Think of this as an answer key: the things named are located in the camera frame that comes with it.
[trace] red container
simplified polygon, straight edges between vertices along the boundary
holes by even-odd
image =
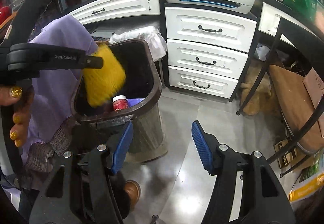
[[[11,15],[10,7],[2,7],[0,8],[0,24],[5,22],[7,18]]]
[[[114,111],[127,109],[129,107],[126,96],[118,95],[112,99],[112,108]]]

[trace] white cabinet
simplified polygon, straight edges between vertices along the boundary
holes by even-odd
[[[246,53],[213,45],[167,40],[169,65],[238,79],[247,61]]]
[[[167,37],[248,52],[256,22],[196,8],[165,8]]]
[[[283,17],[283,18],[295,23],[296,25],[301,26],[302,28],[308,30],[309,32],[311,32],[307,27],[305,27],[302,23],[300,23],[299,21],[294,19],[292,16],[289,16],[285,12],[283,12],[273,6],[270,6],[269,4],[266,4],[266,3],[263,3],[263,6],[262,6],[261,18],[260,18],[260,22],[259,22],[259,31],[262,31],[262,32],[267,33],[274,37],[277,33],[279,20],[281,17]],[[284,35],[281,35],[281,40],[283,40],[293,46],[293,44]]]
[[[195,90],[224,98],[230,98],[238,80],[202,72],[169,66],[170,85]]]
[[[159,0],[96,0],[70,12],[83,25],[114,18],[158,14]]]

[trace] white plastic bag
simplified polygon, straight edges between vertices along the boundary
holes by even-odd
[[[130,30],[120,35],[114,34],[109,40],[109,44],[127,39],[143,39],[148,43],[154,61],[158,61],[166,54],[166,41],[162,38],[158,29],[154,26],[147,26]]]
[[[258,43],[257,49],[255,50],[254,55],[259,60],[265,61],[267,59],[267,55],[268,55],[269,51],[270,51],[270,49],[267,46]]]

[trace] gold glitter nail polish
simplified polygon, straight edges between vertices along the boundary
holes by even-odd
[[[15,145],[16,145],[17,147],[21,147],[21,146],[22,146],[22,141],[21,141],[20,139],[17,139],[17,140],[15,141]]]
[[[10,133],[11,140],[16,140],[18,137],[18,133],[16,131],[13,131]]]
[[[20,124],[21,122],[21,118],[19,115],[15,116],[12,120],[14,121],[15,124]]]
[[[12,97],[20,98],[22,95],[22,88],[18,86],[12,87],[10,93]]]

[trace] brown cushion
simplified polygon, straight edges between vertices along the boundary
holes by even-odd
[[[275,65],[269,66],[269,74],[282,113],[291,131],[295,134],[315,110],[303,84],[304,77]],[[324,139],[321,136],[318,122],[312,126],[299,143],[309,152],[315,152],[324,147]]]

